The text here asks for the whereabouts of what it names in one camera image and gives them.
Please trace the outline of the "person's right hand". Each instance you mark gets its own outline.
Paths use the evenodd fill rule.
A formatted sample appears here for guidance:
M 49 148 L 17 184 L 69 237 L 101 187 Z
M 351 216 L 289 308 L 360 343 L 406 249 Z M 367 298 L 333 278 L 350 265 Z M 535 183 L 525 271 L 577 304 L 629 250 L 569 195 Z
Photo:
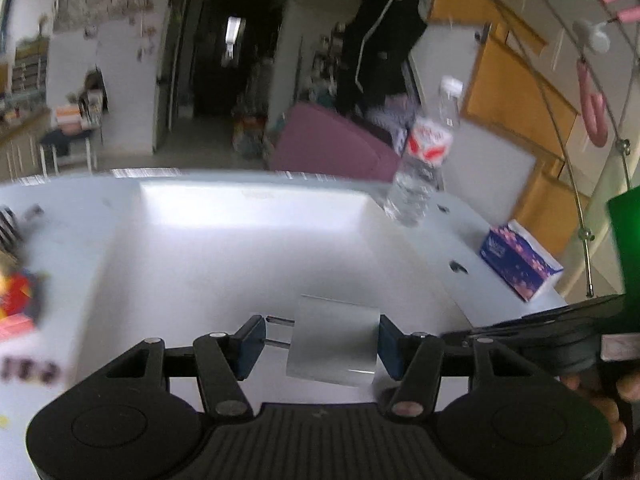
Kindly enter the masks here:
M 612 452 L 615 453 L 625 442 L 627 429 L 620 420 L 620 408 L 615 399 L 606 396 L 607 391 L 612 390 L 616 396 L 626 403 L 639 401 L 639 371 L 617 379 L 602 379 L 599 372 L 593 368 L 579 374 L 570 374 L 560 377 L 560 382 L 570 390 L 587 399 L 591 405 L 597 408 L 606 418 L 612 432 Z

